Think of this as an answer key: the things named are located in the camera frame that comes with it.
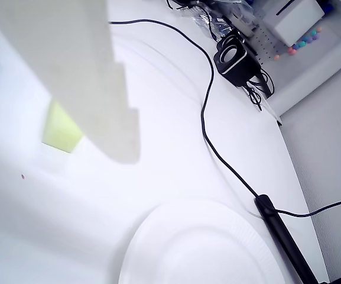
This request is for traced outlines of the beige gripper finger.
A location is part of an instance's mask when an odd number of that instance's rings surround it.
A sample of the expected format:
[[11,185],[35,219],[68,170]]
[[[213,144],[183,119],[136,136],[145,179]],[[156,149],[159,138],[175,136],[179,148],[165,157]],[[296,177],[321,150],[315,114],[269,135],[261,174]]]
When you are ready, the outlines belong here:
[[0,1],[0,31],[95,146],[116,162],[139,160],[138,111],[106,1]]

